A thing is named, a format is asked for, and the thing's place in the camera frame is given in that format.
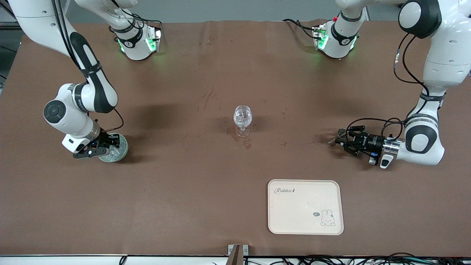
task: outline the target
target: green led light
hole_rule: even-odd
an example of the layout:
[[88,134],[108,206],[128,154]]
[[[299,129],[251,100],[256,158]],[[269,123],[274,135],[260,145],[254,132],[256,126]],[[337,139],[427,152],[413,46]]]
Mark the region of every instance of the green led light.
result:
[[329,40],[329,36],[327,34],[324,35],[324,37],[319,40],[319,49],[323,50],[325,47],[325,43]]
[[121,51],[124,52],[124,48],[122,47],[121,41],[118,39],[119,46],[121,46]]
[[353,46],[355,45],[355,41],[356,41],[356,40],[357,40],[356,37],[352,40],[352,46],[350,46],[350,50],[353,49]]
[[147,41],[147,45],[149,46],[149,50],[150,51],[155,51],[155,49],[156,49],[155,41],[149,40],[149,39],[146,39],[146,41]]

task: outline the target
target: wire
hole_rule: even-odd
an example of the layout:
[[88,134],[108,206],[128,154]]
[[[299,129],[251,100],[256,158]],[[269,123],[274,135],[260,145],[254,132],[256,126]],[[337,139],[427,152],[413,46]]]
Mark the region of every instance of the wire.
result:
[[[56,0],[51,0],[51,3],[52,3],[52,7],[54,9],[54,15],[56,17],[56,21],[57,21],[57,26],[59,27],[59,32],[61,33],[61,37],[62,37],[62,40],[64,41],[64,45],[65,45],[65,49],[67,50],[70,58],[72,59],[73,63],[78,67],[80,68],[79,64],[77,63],[77,60],[75,58],[75,55],[73,53],[73,50],[72,50],[72,46],[70,45],[70,39],[69,39],[69,36],[67,35],[66,33],[66,30],[65,29],[65,33],[64,33],[64,30],[62,28],[62,25],[61,25],[61,21],[59,19],[59,12],[57,10],[57,1]],[[64,22],[64,27],[66,27],[65,25],[65,20],[64,20],[64,14],[62,13],[62,8],[61,8],[61,14],[62,14],[62,21]]]
[[263,264],[260,264],[260,263],[258,263],[258,262],[255,262],[255,261],[251,261],[251,260],[249,260],[248,258],[246,258],[244,261],[245,261],[245,263],[250,262],[250,263],[253,263],[253,264],[255,264],[255,265],[263,265]]
[[128,260],[128,256],[122,256],[119,260],[119,265],[124,265],[126,263],[126,260]]
[[[400,44],[399,44],[399,47],[398,47],[398,51],[400,50],[402,44],[404,43],[406,37],[408,36],[409,34],[406,34]],[[403,80],[401,78],[398,77],[397,73],[396,73],[396,67],[394,67],[394,75],[401,81],[403,82],[406,82],[406,83],[415,83],[415,84],[419,84],[423,87],[423,89],[425,90],[426,92],[426,95],[429,96],[430,92],[429,92],[429,89],[427,88],[427,86],[425,86],[425,84],[423,82],[421,82],[417,77],[415,77],[415,75],[413,73],[411,73],[411,71],[409,70],[409,68],[407,67],[406,65],[406,53],[407,53],[407,49],[409,48],[410,44],[415,40],[416,36],[414,36],[406,45],[406,48],[404,49],[404,53],[402,54],[402,65],[404,66],[404,69],[406,70],[406,72],[415,80],[415,82],[412,82],[412,81],[406,81],[406,80]],[[415,114],[419,113],[422,111],[422,109],[425,107],[425,105],[427,104],[427,101],[424,100],[422,106],[415,112]],[[369,157],[372,157],[374,159],[378,159],[379,158],[379,155],[378,156],[373,156],[371,154],[368,154],[367,152],[365,152],[364,150],[361,150],[360,148],[358,148],[356,145],[353,145],[350,140],[349,140],[349,137],[348,137],[348,133],[349,133],[349,130],[350,130],[350,127],[358,122],[358,121],[362,121],[362,120],[375,120],[375,121],[383,121],[384,122],[384,125],[381,129],[381,136],[384,137],[384,130],[388,127],[388,126],[391,126],[393,124],[399,124],[400,125],[400,131],[399,131],[399,135],[396,136],[395,138],[392,139],[392,141],[395,141],[397,140],[402,132],[404,131],[404,128],[406,126],[406,123],[411,119],[410,115],[411,113],[414,111],[414,109],[416,108],[417,106],[413,107],[409,113],[406,115],[406,119],[405,120],[400,120],[399,118],[391,118],[391,119],[388,119],[388,120],[383,120],[383,119],[378,119],[378,118],[361,118],[361,119],[357,119],[353,122],[351,122],[347,128],[346,128],[346,137],[345,137],[345,141],[350,145],[352,146],[353,148],[355,148],[356,150],[368,155]]]
[[62,10],[62,4],[61,4],[60,0],[59,1],[56,0],[56,3],[58,4],[59,14],[60,14],[60,17],[61,17],[61,20],[62,20],[62,25],[64,26],[65,40],[67,41],[67,45],[69,46],[70,57],[71,57],[72,61],[75,63],[75,65],[80,69],[80,65],[77,62],[77,58],[75,57],[75,54],[74,54],[73,49],[72,49],[72,44],[70,43],[70,37],[69,37],[69,33],[67,32],[67,24],[65,23],[65,16],[64,16],[64,13],[63,13],[63,10]]
[[406,45],[406,48],[404,49],[404,53],[402,54],[402,65],[404,66],[404,69],[406,70],[406,72],[418,83],[420,84],[424,89],[425,91],[427,91],[427,96],[429,95],[429,89],[423,84],[423,82],[419,81],[419,79],[417,79],[417,77],[415,77],[414,74],[411,73],[411,71],[409,71],[409,68],[407,67],[406,65],[406,52],[407,52],[407,49],[409,48],[409,46],[411,45],[411,43],[415,40],[416,36],[414,36],[410,41],[409,43]]
[[6,50],[9,50],[9,51],[12,51],[12,52],[16,53],[16,51],[15,51],[15,50],[12,50],[12,49],[10,49],[10,48],[7,48],[7,47],[5,47],[5,46],[1,46],[1,45],[0,45],[0,48],[3,48],[3,49],[6,49]]
[[[392,122],[391,120],[393,120],[393,119],[397,119],[398,122]],[[384,137],[383,133],[384,133],[384,129],[386,129],[386,127],[388,127],[390,124],[400,124],[400,125],[401,125],[401,131],[400,131],[399,135],[396,136],[396,138],[392,139],[392,141],[395,141],[395,140],[397,140],[397,139],[401,136],[402,131],[403,131],[403,126],[405,126],[405,125],[406,125],[406,122],[409,121],[410,119],[411,119],[411,118],[407,118],[407,119],[405,119],[405,120],[403,120],[403,121],[401,121],[399,118],[391,118],[391,119],[388,119],[388,120],[378,119],[378,118],[361,118],[361,119],[356,119],[356,120],[354,120],[353,122],[351,122],[351,123],[347,126],[347,128],[345,129],[346,134],[347,134],[347,135],[345,135],[345,141],[346,141],[350,146],[352,146],[353,148],[355,148],[356,150],[358,150],[358,151],[360,151],[360,152],[366,154],[366,155],[369,156],[369,157],[378,159],[379,156],[374,156],[374,155],[368,154],[367,152],[365,152],[364,150],[358,148],[356,145],[354,145],[354,144],[352,144],[352,143],[350,142],[349,137],[348,137],[348,133],[349,133],[350,127],[351,127],[354,123],[359,122],[359,121],[365,121],[365,120],[381,121],[381,122],[384,122],[383,128],[382,128],[382,130],[381,130],[381,136]]]
[[145,22],[158,22],[158,23],[160,24],[160,30],[162,30],[162,21],[160,21],[160,20],[144,19],[144,18],[142,18],[141,16],[136,15],[136,14],[134,14],[134,13],[128,13],[128,12],[126,12],[124,9],[122,9],[122,8],[118,5],[118,3],[116,3],[116,0],[111,0],[111,2],[113,2],[113,4],[114,4],[117,8],[119,8],[119,10],[121,10],[121,12],[123,12],[124,14],[127,14],[127,15],[133,17],[134,19],[140,20],[140,21],[142,22],[142,26],[136,27],[136,26],[134,25],[134,23],[132,23],[131,21],[129,21],[128,18],[127,18],[126,16],[124,16],[124,18],[126,19],[126,21],[128,21],[128,23],[129,23],[133,28],[141,30],[141,29],[144,28],[144,23],[145,23]]
[[299,21],[299,19],[296,20],[296,21],[294,21],[294,20],[292,20],[292,19],[290,19],[290,18],[287,18],[287,19],[283,19],[283,21],[294,23],[296,26],[300,27],[300,28],[304,31],[304,33],[305,33],[307,36],[309,36],[309,37],[312,38],[312,39],[315,39],[315,40],[320,40],[320,39],[321,39],[321,38],[319,38],[319,37],[314,37],[314,36],[312,36],[311,34],[309,34],[306,30],[313,31],[312,28],[306,27],[306,26],[302,25],[301,22]]
[[107,133],[107,132],[111,132],[111,131],[114,131],[114,130],[118,130],[120,129],[121,127],[124,126],[124,119],[122,118],[121,114],[118,112],[118,110],[116,110],[115,108],[113,109],[119,116],[119,118],[121,119],[121,125],[116,127],[116,128],[111,128],[111,129],[108,129],[108,130],[104,130],[103,132],[104,133]]
[[[401,51],[402,44],[404,43],[404,41],[406,40],[407,36],[409,36],[409,35],[410,35],[410,34],[407,33],[407,34],[404,36],[404,38],[402,38],[401,43],[400,43],[399,46],[398,46],[398,54],[399,54],[400,51]],[[404,80],[404,79],[400,78],[400,77],[398,76],[398,74],[396,73],[396,67],[397,67],[397,63],[395,62],[395,63],[394,63],[394,67],[393,67],[393,72],[394,72],[394,76],[395,76],[397,79],[399,79],[400,81],[402,81],[402,82],[404,82],[404,83],[418,84],[417,81],[407,81],[407,80]]]

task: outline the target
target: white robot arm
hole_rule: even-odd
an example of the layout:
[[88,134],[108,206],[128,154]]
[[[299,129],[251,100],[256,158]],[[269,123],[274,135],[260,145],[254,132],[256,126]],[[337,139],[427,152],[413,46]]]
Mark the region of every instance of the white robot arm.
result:
[[138,21],[127,8],[138,0],[75,0],[75,2],[104,19],[118,36],[121,50],[129,59],[143,60],[158,52],[161,29]]
[[406,0],[335,0],[340,7],[340,14],[326,24],[314,28],[315,48],[332,58],[345,57],[357,40],[358,30],[365,21],[363,8],[380,2],[400,4]]
[[10,0],[24,33],[34,42],[72,58],[87,81],[63,85],[56,98],[46,104],[46,121],[66,134],[62,144],[75,158],[103,156],[120,139],[104,132],[88,117],[89,112],[109,113],[118,96],[103,72],[87,40],[76,32],[54,0]]
[[409,0],[399,14],[399,25],[418,38],[431,38],[417,105],[405,120],[405,138],[368,134],[364,126],[349,130],[352,140],[336,140],[357,155],[370,152],[371,164],[389,166],[396,158],[420,165],[438,164],[444,153],[439,137],[438,109],[448,88],[457,86],[471,69],[471,14],[466,0]]

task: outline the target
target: logo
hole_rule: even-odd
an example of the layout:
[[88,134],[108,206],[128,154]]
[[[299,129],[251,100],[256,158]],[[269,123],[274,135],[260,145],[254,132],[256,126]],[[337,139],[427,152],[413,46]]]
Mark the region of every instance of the logo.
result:
[[280,193],[293,193],[294,189],[282,189],[282,188],[276,188],[275,189],[275,194],[278,195]]

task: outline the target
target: gray floor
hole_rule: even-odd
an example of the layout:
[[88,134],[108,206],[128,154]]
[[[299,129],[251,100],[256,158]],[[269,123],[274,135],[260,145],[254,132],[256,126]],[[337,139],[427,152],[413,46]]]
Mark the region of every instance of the gray floor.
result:
[[[334,0],[142,0],[131,9],[147,19],[163,23],[203,22],[208,20],[280,21],[285,18],[309,21],[330,19],[339,13]],[[103,23],[94,13],[79,7],[74,0],[67,5],[67,18],[71,23]],[[370,20],[397,20],[399,8],[380,3],[368,7]],[[14,19],[0,8],[0,21]],[[1,31],[0,45],[17,50],[23,33]],[[0,75],[8,76],[15,54],[0,47]]]

